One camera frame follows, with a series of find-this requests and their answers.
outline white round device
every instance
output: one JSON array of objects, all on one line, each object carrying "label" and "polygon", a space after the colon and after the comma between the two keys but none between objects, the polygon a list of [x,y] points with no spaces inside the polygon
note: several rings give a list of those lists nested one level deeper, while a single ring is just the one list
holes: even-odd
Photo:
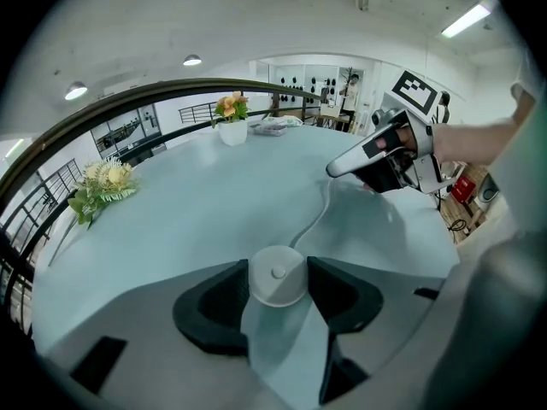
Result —
[{"label": "white round device", "polygon": [[269,246],[249,262],[249,288],[253,296],[270,307],[288,307],[308,289],[305,258],[288,246]]}]

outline red box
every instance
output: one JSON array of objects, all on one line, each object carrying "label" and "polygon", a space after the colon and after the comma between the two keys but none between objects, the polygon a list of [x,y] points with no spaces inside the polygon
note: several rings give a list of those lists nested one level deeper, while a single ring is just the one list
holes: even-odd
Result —
[{"label": "red box", "polygon": [[471,180],[469,180],[469,178],[462,175],[456,181],[450,193],[452,193],[452,196],[459,203],[464,203],[469,199],[469,197],[471,196],[471,193],[473,193],[475,186],[476,185],[474,182],[472,182]]}]

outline white sleeve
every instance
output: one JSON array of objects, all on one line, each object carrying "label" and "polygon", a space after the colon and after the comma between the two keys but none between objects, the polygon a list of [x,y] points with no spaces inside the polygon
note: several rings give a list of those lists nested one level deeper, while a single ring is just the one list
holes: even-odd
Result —
[{"label": "white sleeve", "polygon": [[530,51],[526,50],[516,81],[511,85],[511,96],[519,102],[522,92],[526,91],[534,100],[538,100],[543,84],[544,78],[539,72]]}]

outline indoor plant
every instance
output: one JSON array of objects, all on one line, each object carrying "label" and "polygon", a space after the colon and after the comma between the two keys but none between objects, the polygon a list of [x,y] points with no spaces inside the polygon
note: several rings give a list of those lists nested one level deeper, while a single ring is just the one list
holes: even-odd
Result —
[{"label": "indoor plant", "polygon": [[78,215],[78,223],[91,223],[111,202],[125,199],[137,191],[138,184],[131,178],[131,173],[129,164],[121,164],[115,158],[85,166],[84,178],[76,182],[76,194],[68,199],[68,205]]},{"label": "indoor plant", "polygon": [[236,146],[247,139],[247,97],[241,91],[234,91],[231,96],[221,98],[216,103],[215,114],[224,117],[219,123],[219,134],[228,146]]}]

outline white flower pot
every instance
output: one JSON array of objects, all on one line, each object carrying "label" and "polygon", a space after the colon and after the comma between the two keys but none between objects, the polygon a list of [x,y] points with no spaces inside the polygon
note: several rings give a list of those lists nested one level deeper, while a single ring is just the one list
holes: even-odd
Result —
[{"label": "white flower pot", "polygon": [[247,121],[240,120],[233,123],[219,123],[219,134],[222,141],[228,146],[237,146],[247,139]]}]

